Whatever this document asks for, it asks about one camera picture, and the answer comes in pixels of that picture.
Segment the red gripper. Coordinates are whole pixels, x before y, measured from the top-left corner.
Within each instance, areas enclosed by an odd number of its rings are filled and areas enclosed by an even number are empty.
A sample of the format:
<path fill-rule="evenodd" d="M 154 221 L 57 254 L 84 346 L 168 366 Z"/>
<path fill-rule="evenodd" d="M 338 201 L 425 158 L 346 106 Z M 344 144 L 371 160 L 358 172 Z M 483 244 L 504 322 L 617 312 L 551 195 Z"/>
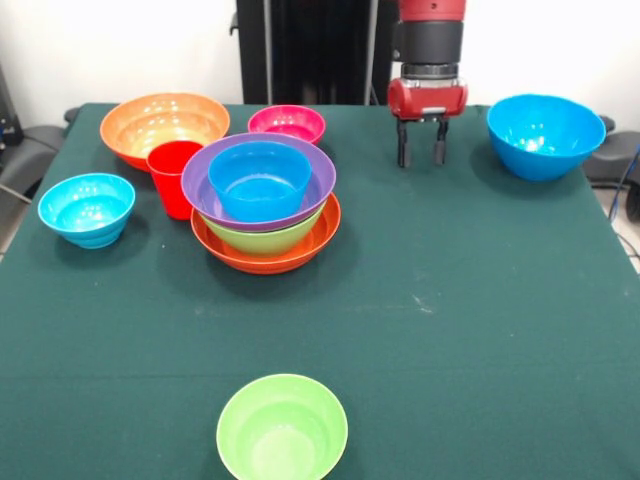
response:
<path fill-rule="evenodd" d="M 438 130 L 434 144 L 433 160 L 443 165 L 446 158 L 448 120 L 460 115 L 467 104 L 468 87 L 459 78 L 447 80 L 410 80 L 396 78 L 389 83 L 388 104 L 398 119 L 397 163 L 400 168 L 410 165 L 407 121 L 438 117 Z"/>

